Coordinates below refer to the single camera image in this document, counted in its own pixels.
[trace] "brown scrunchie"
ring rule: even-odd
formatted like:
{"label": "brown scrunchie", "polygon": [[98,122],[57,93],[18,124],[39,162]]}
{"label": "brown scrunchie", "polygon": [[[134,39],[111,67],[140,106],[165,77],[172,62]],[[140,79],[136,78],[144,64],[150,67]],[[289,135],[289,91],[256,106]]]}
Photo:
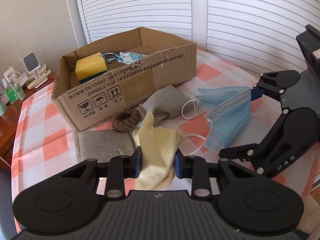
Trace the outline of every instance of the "brown scrunchie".
{"label": "brown scrunchie", "polygon": [[125,109],[113,117],[112,127],[120,132],[132,131],[140,122],[141,115],[136,109]]}

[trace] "beige wall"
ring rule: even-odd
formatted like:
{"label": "beige wall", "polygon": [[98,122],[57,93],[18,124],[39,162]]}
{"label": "beige wall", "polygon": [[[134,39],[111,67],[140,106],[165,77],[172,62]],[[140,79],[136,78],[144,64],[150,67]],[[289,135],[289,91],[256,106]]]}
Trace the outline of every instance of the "beige wall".
{"label": "beige wall", "polygon": [[[76,0],[68,0],[76,37],[86,44]],[[0,0],[0,76],[9,67],[24,71],[17,57],[31,52],[57,71],[59,58],[78,48],[67,0]]]}

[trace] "wooden floor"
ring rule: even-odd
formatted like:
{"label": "wooden floor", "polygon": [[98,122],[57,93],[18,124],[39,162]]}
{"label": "wooden floor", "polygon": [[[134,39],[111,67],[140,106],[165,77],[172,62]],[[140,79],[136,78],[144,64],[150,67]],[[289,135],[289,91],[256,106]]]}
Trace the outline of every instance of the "wooden floor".
{"label": "wooden floor", "polygon": [[315,190],[311,191],[310,195],[320,205],[320,187],[318,187]]}

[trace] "white remote control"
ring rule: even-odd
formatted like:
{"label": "white remote control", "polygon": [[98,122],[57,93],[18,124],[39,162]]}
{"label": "white remote control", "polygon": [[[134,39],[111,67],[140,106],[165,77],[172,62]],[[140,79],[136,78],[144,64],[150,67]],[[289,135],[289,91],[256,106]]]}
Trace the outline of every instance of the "white remote control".
{"label": "white remote control", "polygon": [[46,72],[43,72],[40,76],[38,76],[35,80],[33,80],[27,87],[28,89],[38,88],[40,87],[44,82],[48,80],[47,76],[51,73],[51,70],[47,70]]}

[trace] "robotic arm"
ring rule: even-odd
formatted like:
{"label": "robotic arm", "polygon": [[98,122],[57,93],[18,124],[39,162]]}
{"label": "robotic arm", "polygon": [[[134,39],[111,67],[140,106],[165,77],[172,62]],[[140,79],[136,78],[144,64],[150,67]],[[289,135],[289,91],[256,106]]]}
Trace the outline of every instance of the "robotic arm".
{"label": "robotic arm", "polygon": [[[308,69],[260,75],[252,93],[281,102],[282,114],[260,144],[224,149],[218,163],[175,154],[187,191],[130,191],[124,179],[140,173],[141,149],[109,163],[88,159],[22,191],[13,213],[23,231],[16,240],[301,240],[301,198],[270,178],[290,166],[319,138],[320,33],[311,25],[297,36]],[[231,161],[250,161],[256,172]],[[107,177],[104,195],[99,178]],[[212,195],[209,178],[217,178]]]}

